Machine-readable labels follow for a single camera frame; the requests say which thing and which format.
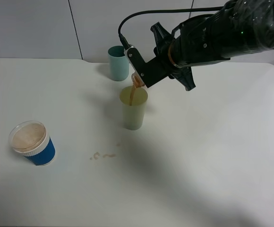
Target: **black cable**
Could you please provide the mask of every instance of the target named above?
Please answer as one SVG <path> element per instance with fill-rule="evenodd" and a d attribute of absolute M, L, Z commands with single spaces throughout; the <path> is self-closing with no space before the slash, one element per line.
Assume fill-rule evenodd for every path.
<path fill-rule="evenodd" d="M 131 19 L 132 17 L 138 16 L 138 15 L 142 15 L 142 14 L 152 14 L 152 13 L 187 13 L 187 12 L 209 12 L 209 11 L 219 11 L 221 10 L 223 7 L 210 7 L 210 8 L 197 8 L 197 9 L 162 9 L 162 10 L 147 10 L 147 11 L 141 11 L 141 12 L 137 12 L 137 13 L 133 13 L 131 15 L 129 15 L 128 17 L 126 17 L 119 25 L 118 27 L 118 35 L 120 38 L 120 41 L 122 43 L 122 45 L 124 46 L 125 49 L 129 48 L 129 44 L 126 40 L 126 38 L 121 34 L 121 28 L 123 26 L 123 24 Z"/>

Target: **white wall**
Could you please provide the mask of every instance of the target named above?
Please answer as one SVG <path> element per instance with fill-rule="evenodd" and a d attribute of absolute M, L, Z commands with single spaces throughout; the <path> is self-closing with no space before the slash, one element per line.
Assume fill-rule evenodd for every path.
<path fill-rule="evenodd" d="M 227 0 L 194 0 L 194 8 L 223 6 Z M 119 45 L 117 28 L 131 13 L 149 9 L 190 8 L 192 0 L 70 0 L 83 59 L 107 62 L 107 50 Z M 145 59 L 154 56 L 151 25 L 171 31 L 188 13 L 142 15 L 123 26 L 123 34 Z M 80 59 L 68 0 L 0 0 L 0 57 Z M 274 64 L 274 51 L 231 61 Z"/>

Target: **white table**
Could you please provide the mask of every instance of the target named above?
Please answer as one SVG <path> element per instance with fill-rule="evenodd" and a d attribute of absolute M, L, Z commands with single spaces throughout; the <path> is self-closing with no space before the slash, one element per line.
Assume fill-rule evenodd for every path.
<path fill-rule="evenodd" d="M 130 79 L 107 73 L 0 59 L 0 226 L 274 227 L 274 66 L 195 67 L 190 92 L 165 79 L 148 89 L 137 131 L 120 127 Z M 10 151 L 10 131 L 27 120 L 51 135 L 47 166 Z"/>

